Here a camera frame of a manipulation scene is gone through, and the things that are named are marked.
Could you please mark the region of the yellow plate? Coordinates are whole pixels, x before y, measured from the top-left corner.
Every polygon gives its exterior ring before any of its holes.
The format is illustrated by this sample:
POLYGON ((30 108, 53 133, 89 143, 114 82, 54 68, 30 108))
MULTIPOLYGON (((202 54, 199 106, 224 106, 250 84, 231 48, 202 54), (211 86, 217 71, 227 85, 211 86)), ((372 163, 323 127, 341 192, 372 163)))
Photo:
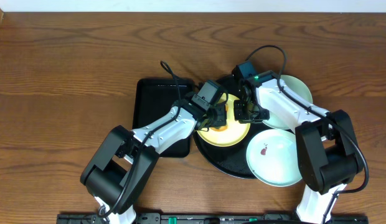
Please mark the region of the yellow plate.
POLYGON ((226 103, 228 128, 225 131, 217 132, 211 130, 211 128, 208 131, 198 131, 199 136, 205 142, 213 146, 228 147, 239 143, 247 135, 250 124, 241 124, 238 121, 235 121, 233 113, 233 102, 235 100, 238 100, 238 97, 228 94, 226 103))

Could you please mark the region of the yellow sponge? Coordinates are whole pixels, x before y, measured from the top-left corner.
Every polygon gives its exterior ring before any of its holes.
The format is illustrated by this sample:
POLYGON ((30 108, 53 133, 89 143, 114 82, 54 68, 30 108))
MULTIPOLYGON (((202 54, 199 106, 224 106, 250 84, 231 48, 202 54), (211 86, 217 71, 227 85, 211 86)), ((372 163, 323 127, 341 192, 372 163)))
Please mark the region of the yellow sponge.
POLYGON ((211 130, 221 132, 221 131, 225 131, 227 128, 228 126, 225 125, 225 126, 219 126, 219 127, 211 127, 211 130))

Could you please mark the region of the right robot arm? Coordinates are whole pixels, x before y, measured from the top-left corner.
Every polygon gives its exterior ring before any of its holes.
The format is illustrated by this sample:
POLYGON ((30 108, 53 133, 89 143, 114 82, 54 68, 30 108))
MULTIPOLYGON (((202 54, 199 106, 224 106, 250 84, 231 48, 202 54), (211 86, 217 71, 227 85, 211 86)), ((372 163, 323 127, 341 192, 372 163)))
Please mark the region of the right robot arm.
POLYGON ((263 121, 273 113, 293 131, 296 154, 285 162, 299 170, 306 184, 296 209, 300 221, 328 222, 338 196, 367 186, 369 167, 345 111, 331 113, 308 102, 280 77, 239 78, 238 87, 237 121, 263 121))

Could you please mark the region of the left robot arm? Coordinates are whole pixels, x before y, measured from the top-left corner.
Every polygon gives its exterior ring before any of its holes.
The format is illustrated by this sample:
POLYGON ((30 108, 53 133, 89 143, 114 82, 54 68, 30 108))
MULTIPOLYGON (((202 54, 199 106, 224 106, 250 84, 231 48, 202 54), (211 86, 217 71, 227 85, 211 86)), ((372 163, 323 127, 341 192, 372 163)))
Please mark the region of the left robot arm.
POLYGON ((177 100, 163 117, 142 128, 113 128, 80 176, 80 182, 104 209, 107 223, 133 223, 135 201, 143 191, 160 155, 194 131, 223 126, 225 103, 177 100))

